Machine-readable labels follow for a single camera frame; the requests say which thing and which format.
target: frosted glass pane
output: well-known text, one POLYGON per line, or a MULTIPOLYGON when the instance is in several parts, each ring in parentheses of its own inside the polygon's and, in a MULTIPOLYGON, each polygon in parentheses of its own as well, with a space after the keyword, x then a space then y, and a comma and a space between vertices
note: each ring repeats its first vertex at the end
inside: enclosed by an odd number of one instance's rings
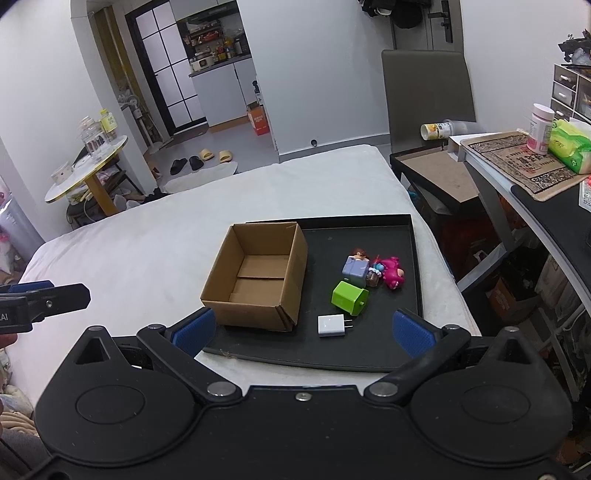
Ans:
POLYGON ((154 14, 151 10, 137 17, 135 21, 138 23, 139 34, 142 38, 158 31, 156 20, 154 19, 154 14))
POLYGON ((176 23, 176 21, 174 20, 173 9, 170 6, 170 2, 166 2, 165 4, 162 4, 159 7, 154 8, 154 16, 156 17, 156 22, 158 23, 159 30, 162 30, 163 28, 169 27, 173 23, 176 23))
POLYGON ((184 49, 183 40, 176 25, 165 28, 160 32, 160 35, 162 35, 162 39, 164 40, 164 46, 166 47, 168 58, 170 58, 170 63, 177 63, 187 58, 187 52, 184 49))
POLYGON ((183 99, 171 67, 158 72, 156 74, 156 80, 158 80, 158 85, 160 85, 166 105, 172 105, 183 99))
POLYGON ((187 104, 187 108, 189 109, 189 113, 191 114, 191 120, 199 120, 205 116, 203 110, 201 109, 201 104, 199 103, 199 99, 195 96, 188 100, 185 100, 187 104))
POLYGON ((153 71, 157 72, 170 65, 160 35, 156 34, 146 38, 144 40, 144 47, 148 53, 153 71))
POLYGON ((170 116, 173 118, 174 125, 177 128, 182 127, 191 121, 189 112, 187 112, 187 107, 185 106, 184 102, 169 106, 168 111, 170 112, 170 116))
POLYGON ((189 78, 189 75, 191 74, 189 61, 183 60, 182 62, 173 65, 173 70, 177 77, 178 86, 181 87, 183 98, 189 98, 196 95, 197 93, 195 92, 193 81, 189 78))

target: blue pad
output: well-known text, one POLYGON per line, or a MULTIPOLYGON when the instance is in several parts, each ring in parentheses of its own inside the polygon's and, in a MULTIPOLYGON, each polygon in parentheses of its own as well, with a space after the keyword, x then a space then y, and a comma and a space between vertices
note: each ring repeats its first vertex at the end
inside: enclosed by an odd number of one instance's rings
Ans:
POLYGON ((49 280, 34 281, 31 283, 18 283, 11 285, 8 293, 24 293, 26 291, 43 290, 44 288, 53 288, 55 285, 49 280))
POLYGON ((216 317, 213 310, 207 309, 206 312, 199 314, 194 319, 189 319, 179 330, 173 332, 170 342, 186 354, 195 357, 213 339, 215 334, 216 317))
POLYGON ((402 349, 413 358, 421 356, 437 342, 429 330, 399 310, 392 318, 392 334, 402 349))

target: kitchen cabinet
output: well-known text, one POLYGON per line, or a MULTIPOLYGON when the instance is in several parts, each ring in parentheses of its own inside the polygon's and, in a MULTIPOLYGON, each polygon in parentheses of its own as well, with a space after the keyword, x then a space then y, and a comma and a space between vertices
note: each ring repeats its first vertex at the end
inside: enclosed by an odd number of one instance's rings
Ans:
POLYGON ((193 85, 210 127, 246 116, 246 105, 233 64, 193 77, 193 85))
POLYGON ((211 7, 217 7, 217 0, 170 0, 176 21, 187 18, 211 7))
POLYGON ((236 76, 242 88, 245 103, 249 105, 252 102, 256 102, 255 88, 252 85, 252 82, 256 80, 254 62, 252 59, 237 61, 234 64, 234 68, 236 69, 236 76))

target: white blanket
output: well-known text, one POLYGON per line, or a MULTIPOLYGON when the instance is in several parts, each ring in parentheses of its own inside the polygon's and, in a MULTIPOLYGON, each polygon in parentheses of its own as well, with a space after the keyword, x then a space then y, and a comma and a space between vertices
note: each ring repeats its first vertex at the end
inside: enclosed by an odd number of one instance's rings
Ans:
MULTIPOLYGON (((9 347, 14 382, 35 404, 66 353, 90 325, 113 336, 150 323, 172 325, 202 307, 199 296, 233 223, 315 216, 410 213, 424 317, 479 335, 431 231, 375 147, 342 148, 214 181, 142 205, 43 245, 22 282, 84 283, 92 301, 81 312, 49 317, 9 347), (363 195, 359 179, 366 179, 363 195)), ((200 353, 197 360, 250 385, 356 384, 379 374, 282 367, 200 353)))

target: green toy house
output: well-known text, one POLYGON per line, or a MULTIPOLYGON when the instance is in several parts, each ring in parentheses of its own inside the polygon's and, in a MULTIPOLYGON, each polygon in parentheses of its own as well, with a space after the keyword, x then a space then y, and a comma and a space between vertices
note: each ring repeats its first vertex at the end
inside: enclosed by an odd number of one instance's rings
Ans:
POLYGON ((342 281, 333 291, 332 304, 354 317, 365 307, 369 291, 342 281))

